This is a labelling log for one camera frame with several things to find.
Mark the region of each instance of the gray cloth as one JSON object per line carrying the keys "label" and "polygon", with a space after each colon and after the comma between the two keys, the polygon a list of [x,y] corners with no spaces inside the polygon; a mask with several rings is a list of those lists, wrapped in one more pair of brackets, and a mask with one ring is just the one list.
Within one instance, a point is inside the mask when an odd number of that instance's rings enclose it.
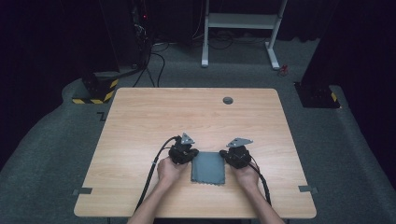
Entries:
{"label": "gray cloth", "polygon": [[200,151],[192,160],[191,181],[223,185],[225,183],[224,159],[218,152]]}

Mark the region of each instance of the wooden tabletop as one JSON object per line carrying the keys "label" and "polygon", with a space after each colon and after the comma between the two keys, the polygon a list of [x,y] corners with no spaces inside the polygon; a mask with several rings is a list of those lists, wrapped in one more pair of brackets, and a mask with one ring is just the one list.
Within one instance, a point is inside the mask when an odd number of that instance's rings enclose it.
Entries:
{"label": "wooden tabletop", "polygon": [[[233,103],[224,104],[224,97],[232,97]],[[75,214],[130,217],[160,147],[183,133],[200,151],[228,149],[235,137],[252,139],[246,147],[261,168],[279,215],[316,215],[310,192],[298,188],[307,183],[277,92],[209,88],[118,89],[82,186],[92,192],[79,194]],[[189,164],[163,198],[157,217],[255,217],[228,164],[225,173],[223,186],[192,183]],[[154,172],[147,195],[157,181]]]}

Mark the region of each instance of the person's left hand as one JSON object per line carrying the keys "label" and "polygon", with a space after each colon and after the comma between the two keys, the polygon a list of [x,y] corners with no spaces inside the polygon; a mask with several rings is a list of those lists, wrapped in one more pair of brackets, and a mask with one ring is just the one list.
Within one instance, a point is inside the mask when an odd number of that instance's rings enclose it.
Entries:
{"label": "person's left hand", "polygon": [[165,181],[168,184],[174,184],[179,178],[180,174],[186,169],[187,163],[174,164],[171,158],[167,157],[160,160],[157,167],[158,177],[160,181]]}

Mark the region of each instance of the human arm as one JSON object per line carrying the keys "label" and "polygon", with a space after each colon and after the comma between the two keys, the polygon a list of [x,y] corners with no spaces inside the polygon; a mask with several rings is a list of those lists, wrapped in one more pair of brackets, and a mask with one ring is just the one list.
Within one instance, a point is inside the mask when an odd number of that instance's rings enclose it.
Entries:
{"label": "human arm", "polygon": [[231,169],[238,184],[253,206],[256,215],[259,217],[260,223],[284,223],[274,208],[262,196],[258,187],[259,175],[249,166],[241,169],[231,167]]}
{"label": "human arm", "polygon": [[151,224],[155,218],[155,212],[165,193],[180,178],[180,174],[187,167],[185,164],[174,164],[167,157],[162,159],[157,167],[159,181],[150,195],[142,202],[139,208],[134,212],[127,224]]}

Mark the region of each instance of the person's left arm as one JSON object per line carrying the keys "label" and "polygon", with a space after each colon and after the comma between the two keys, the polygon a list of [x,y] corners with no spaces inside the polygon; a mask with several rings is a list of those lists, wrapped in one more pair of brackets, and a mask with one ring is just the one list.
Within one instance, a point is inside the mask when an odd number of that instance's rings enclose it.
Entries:
{"label": "person's left arm", "polygon": [[180,178],[181,172],[187,167],[185,164],[174,164],[168,157],[158,164],[159,181],[150,195],[142,202],[134,212],[127,224],[151,224],[155,218],[155,212],[165,193]]}

